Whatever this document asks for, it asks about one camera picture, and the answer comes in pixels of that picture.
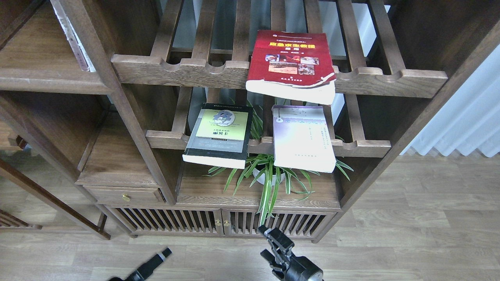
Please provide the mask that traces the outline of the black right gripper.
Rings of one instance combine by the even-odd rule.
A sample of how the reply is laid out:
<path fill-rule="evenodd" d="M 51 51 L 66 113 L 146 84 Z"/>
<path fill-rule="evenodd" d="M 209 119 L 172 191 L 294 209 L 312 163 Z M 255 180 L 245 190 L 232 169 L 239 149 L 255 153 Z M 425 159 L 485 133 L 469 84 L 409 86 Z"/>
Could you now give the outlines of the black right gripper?
<path fill-rule="evenodd" d="M 258 230 L 276 252 L 274 256 L 267 249 L 260 255 L 268 261 L 273 274 L 281 281 L 322 281 L 323 270 L 305 256 L 292 253 L 294 242 L 278 228 L 259 226 Z"/>

